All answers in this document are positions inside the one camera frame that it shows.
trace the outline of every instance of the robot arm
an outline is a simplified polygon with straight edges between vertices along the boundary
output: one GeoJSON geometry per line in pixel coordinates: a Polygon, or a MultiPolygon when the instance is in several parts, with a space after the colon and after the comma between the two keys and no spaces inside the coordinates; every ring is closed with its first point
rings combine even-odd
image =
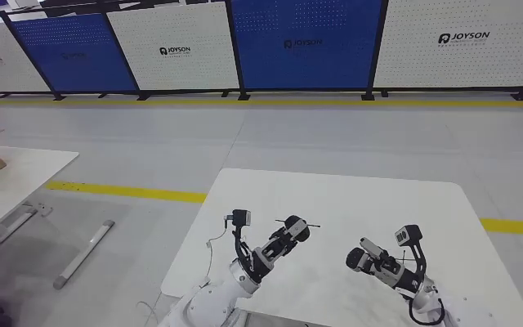
{"type": "Polygon", "coordinates": [[[410,318],[418,325],[439,327],[494,327],[492,315],[463,305],[442,294],[434,280],[425,275],[427,261],[419,240],[423,237],[419,227],[408,225],[395,233],[399,246],[411,248],[416,261],[416,271],[412,272],[397,262],[389,253],[366,238],[360,240],[361,248],[353,249],[346,258],[346,265],[353,271],[361,271],[376,276],[381,282],[395,289],[409,304],[410,318]],[[428,321],[420,321],[413,311],[426,314],[428,321]]]}
{"type": "Polygon", "coordinates": [[[289,254],[298,242],[307,240],[310,235],[306,221],[291,216],[263,247],[251,251],[241,240],[242,228],[250,226],[250,212],[234,210],[226,217],[226,224],[229,220],[236,227],[233,235],[238,255],[229,265],[229,273],[217,283],[206,277],[172,307],[159,326],[232,326],[239,317],[235,311],[236,300],[252,297],[260,288],[263,277],[274,269],[275,261],[289,254]]]}

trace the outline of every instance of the partition panel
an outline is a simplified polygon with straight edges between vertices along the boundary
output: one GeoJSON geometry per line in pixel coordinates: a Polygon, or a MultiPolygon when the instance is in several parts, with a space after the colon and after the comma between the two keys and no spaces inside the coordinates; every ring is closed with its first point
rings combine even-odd
{"type": "Polygon", "coordinates": [[[141,90],[239,87],[225,3],[108,16],[141,90]]]}
{"type": "Polygon", "coordinates": [[[0,23],[0,92],[49,92],[5,24],[0,23]]]}
{"type": "Polygon", "coordinates": [[[390,0],[375,87],[523,85],[523,1],[390,0]]]}
{"type": "Polygon", "coordinates": [[[365,88],[382,0],[231,0],[244,83],[365,88]]]}
{"type": "Polygon", "coordinates": [[[134,92],[102,14],[13,21],[36,65],[58,92],[134,92]]]}

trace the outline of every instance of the pegboard panel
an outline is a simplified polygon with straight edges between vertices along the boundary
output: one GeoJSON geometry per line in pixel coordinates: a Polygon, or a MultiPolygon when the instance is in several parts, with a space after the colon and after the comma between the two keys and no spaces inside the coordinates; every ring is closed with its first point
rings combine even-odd
{"type": "Polygon", "coordinates": [[[49,92],[49,87],[4,24],[0,24],[0,92],[49,92]]]}
{"type": "Polygon", "coordinates": [[[246,88],[367,87],[381,0],[231,0],[246,88]]]}
{"type": "Polygon", "coordinates": [[[109,13],[141,90],[238,88],[225,3],[109,13]]]}
{"type": "Polygon", "coordinates": [[[523,1],[390,1],[375,87],[521,85],[523,1]]]}
{"type": "Polygon", "coordinates": [[[135,90],[101,14],[14,21],[13,25],[58,92],[135,90]]]}

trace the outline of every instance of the yellow floor line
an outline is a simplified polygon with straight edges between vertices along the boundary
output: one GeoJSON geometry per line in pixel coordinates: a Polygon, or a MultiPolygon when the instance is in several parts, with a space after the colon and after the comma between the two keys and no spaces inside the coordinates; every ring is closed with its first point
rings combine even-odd
{"type": "MultiPolygon", "coordinates": [[[[196,204],[202,204],[207,196],[204,193],[180,192],[177,190],[152,190],[139,187],[73,183],[69,181],[50,181],[46,184],[46,188],[48,190],[68,190],[102,195],[191,202],[196,204]]],[[[523,234],[523,222],[493,218],[481,218],[480,220],[486,231],[523,234]]]]}
{"type": "Polygon", "coordinates": [[[523,101],[344,101],[344,100],[1,100],[0,105],[340,105],[340,106],[429,106],[429,107],[513,107],[523,108],[523,101]]]}
{"type": "Polygon", "coordinates": [[[482,218],[481,225],[486,231],[498,233],[523,234],[523,222],[493,218],[482,218]]]}
{"type": "Polygon", "coordinates": [[[165,199],[168,201],[192,202],[197,204],[202,204],[207,196],[204,193],[180,192],[176,190],[151,190],[139,187],[72,183],[68,181],[50,181],[46,184],[46,188],[48,190],[70,190],[73,192],[131,196],[145,199],[165,199]]]}

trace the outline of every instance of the black frame post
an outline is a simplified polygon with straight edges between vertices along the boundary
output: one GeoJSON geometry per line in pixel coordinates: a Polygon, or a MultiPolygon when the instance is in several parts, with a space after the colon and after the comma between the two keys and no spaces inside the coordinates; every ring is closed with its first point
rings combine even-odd
{"type": "MultiPolygon", "coordinates": [[[[125,53],[123,53],[122,45],[120,44],[120,41],[118,40],[118,37],[116,36],[116,33],[114,32],[113,25],[111,24],[111,21],[109,20],[109,17],[107,16],[107,10],[105,9],[105,2],[102,2],[101,0],[96,0],[96,4],[98,5],[98,10],[100,11],[105,23],[107,24],[107,28],[109,29],[109,32],[113,36],[114,44],[116,44],[116,48],[118,49],[118,53],[122,57],[123,63],[125,64],[125,68],[127,69],[127,72],[129,73],[129,76],[131,76],[132,83],[134,84],[134,88],[136,91],[136,94],[139,96],[137,100],[147,100],[147,97],[143,98],[144,95],[140,91],[140,87],[138,86],[138,82],[136,81],[136,78],[134,77],[134,73],[131,70],[131,66],[129,65],[129,62],[127,61],[127,58],[125,57],[125,53]]],[[[107,93],[102,93],[99,97],[102,98],[106,96],[107,93]]]]}
{"type": "Polygon", "coordinates": [[[60,93],[58,93],[55,88],[51,85],[51,82],[49,79],[47,79],[47,76],[43,73],[40,66],[37,64],[36,60],[31,56],[29,53],[29,49],[25,46],[24,42],[21,40],[20,35],[18,35],[18,32],[15,30],[15,26],[13,26],[11,18],[9,18],[9,15],[5,11],[0,11],[0,16],[2,17],[3,22],[6,24],[6,27],[9,29],[15,40],[18,42],[20,47],[22,48],[22,51],[25,53],[25,55],[29,58],[29,61],[31,61],[31,64],[33,64],[34,68],[40,76],[43,79],[43,82],[49,87],[49,90],[51,90],[52,95],[55,97],[54,101],[61,101],[65,99],[65,96],[62,96],[60,93]]]}
{"type": "Polygon", "coordinates": [[[376,32],[376,39],[374,40],[373,60],[370,64],[369,83],[367,84],[367,91],[365,94],[361,95],[361,100],[363,101],[374,100],[374,78],[376,77],[376,69],[378,68],[379,51],[382,46],[383,30],[385,29],[385,19],[387,18],[388,7],[389,0],[382,0],[382,8],[380,9],[378,19],[378,31],[376,32]]]}
{"type": "Polygon", "coordinates": [[[523,87],[520,88],[518,93],[511,94],[510,96],[516,101],[523,101],[523,87]]]}
{"type": "Polygon", "coordinates": [[[247,101],[251,96],[246,93],[244,85],[244,75],[242,74],[242,64],[239,59],[238,43],[236,41],[235,22],[232,14],[232,3],[225,0],[227,10],[227,21],[229,22],[230,41],[232,42],[232,51],[235,54],[236,74],[238,75],[239,101],[247,101]]]}

